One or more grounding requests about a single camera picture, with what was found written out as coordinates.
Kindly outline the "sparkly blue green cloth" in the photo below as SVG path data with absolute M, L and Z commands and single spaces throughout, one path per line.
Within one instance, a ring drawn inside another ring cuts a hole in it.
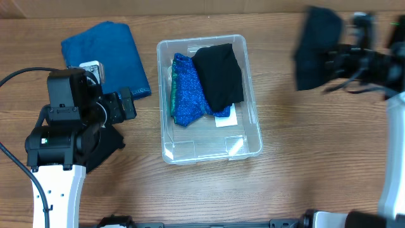
M 187 127 L 204 115 L 229 117 L 230 107 L 214 112 L 203 93 L 192 59 L 175 53 L 171 66 L 171 117 L 174 123 Z

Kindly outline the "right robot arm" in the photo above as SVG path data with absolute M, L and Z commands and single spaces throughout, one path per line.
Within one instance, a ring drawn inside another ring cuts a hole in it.
M 374 50 L 374 15 L 353 15 L 355 44 L 339 42 L 343 19 L 326 8 L 311 7 L 294 55 L 297 90 L 317 88 L 334 79 L 344 82 L 325 93 L 359 82 L 361 92 L 383 92 L 387 101 L 389 143 L 385 182 L 376 215 L 351 211 L 310 211 L 300 227 L 404 227 L 404 16 L 387 44 L 389 54 Z

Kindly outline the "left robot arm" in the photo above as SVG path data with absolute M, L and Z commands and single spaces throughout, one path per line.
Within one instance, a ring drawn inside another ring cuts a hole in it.
M 114 124 L 135 117 L 132 99 L 103 93 L 103 83 L 98 66 L 47 78 L 50 104 L 25 140 L 27 165 L 40 184 L 33 188 L 34 227 L 78 227 L 86 175 L 125 147 Z

